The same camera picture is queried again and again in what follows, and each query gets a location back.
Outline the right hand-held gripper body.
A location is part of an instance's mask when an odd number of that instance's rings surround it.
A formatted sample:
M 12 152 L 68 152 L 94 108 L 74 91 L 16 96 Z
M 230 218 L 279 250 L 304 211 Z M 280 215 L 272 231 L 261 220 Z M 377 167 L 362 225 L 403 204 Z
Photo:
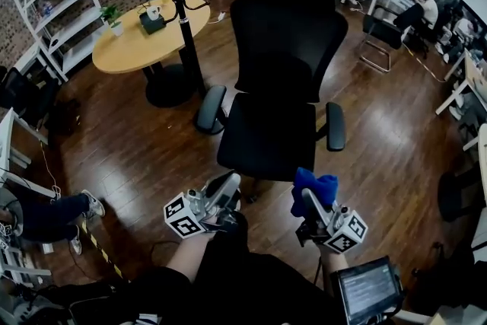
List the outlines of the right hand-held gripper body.
M 346 253 L 361 244 L 367 232 L 368 226 L 355 210 L 334 202 L 325 208 L 313 205 L 296 235 L 301 246 L 313 241 L 335 253 Z

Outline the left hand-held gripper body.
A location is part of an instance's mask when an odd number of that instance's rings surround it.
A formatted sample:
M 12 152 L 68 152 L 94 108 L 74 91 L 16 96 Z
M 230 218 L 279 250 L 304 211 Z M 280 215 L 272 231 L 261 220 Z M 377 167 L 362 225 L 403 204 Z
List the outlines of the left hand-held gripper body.
M 237 225 L 236 208 L 218 205 L 221 195 L 205 197 L 205 187 L 180 193 L 164 207 L 164 220 L 180 238 L 187 239 L 198 234 L 230 231 Z

